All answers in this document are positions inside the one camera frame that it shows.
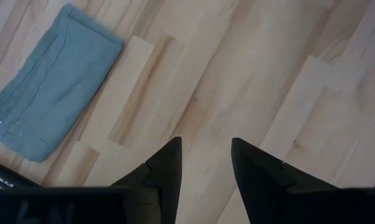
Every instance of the gray-blue towel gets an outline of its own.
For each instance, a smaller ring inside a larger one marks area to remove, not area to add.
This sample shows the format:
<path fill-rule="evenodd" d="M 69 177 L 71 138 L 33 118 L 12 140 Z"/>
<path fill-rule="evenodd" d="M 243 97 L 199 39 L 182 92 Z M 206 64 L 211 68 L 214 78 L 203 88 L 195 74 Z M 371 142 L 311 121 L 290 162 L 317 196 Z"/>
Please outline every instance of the gray-blue towel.
<path fill-rule="evenodd" d="M 28 160 L 44 161 L 90 102 L 123 44 L 65 5 L 0 92 L 0 141 Z"/>

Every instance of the light wood flooring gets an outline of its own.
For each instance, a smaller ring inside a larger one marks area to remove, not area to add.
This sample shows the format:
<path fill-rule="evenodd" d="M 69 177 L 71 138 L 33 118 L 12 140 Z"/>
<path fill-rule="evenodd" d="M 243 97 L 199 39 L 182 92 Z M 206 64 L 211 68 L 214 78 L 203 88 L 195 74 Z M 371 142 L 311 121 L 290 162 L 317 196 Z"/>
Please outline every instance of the light wood flooring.
<path fill-rule="evenodd" d="M 64 0 L 0 0 L 0 91 Z M 338 187 L 375 184 L 375 0 L 72 0 L 126 40 L 45 162 L 44 186 L 107 186 L 183 137 L 177 223 L 248 223 L 240 137 Z"/>

